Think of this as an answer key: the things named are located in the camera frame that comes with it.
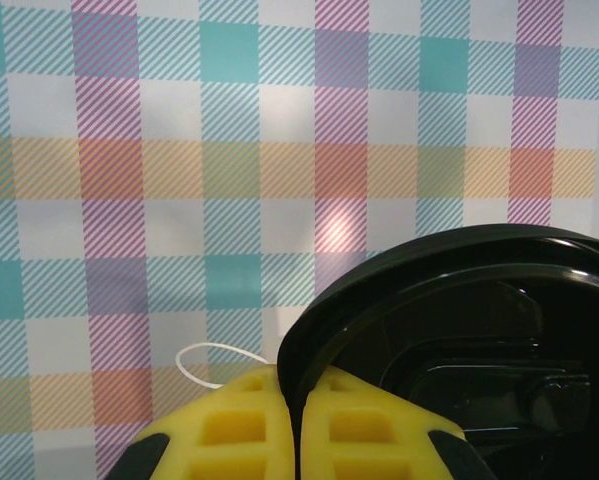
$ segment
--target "pastel gingham pattern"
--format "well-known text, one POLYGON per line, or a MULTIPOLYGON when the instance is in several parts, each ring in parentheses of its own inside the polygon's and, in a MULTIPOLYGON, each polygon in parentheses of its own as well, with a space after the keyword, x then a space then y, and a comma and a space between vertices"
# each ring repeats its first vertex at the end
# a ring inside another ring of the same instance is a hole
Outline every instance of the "pastel gingham pattern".
POLYGON ((102 478, 204 393, 180 348, 274 361, 398 243, 591 233, 599 0, 26 3, 0 1, 0 479, 102 478))

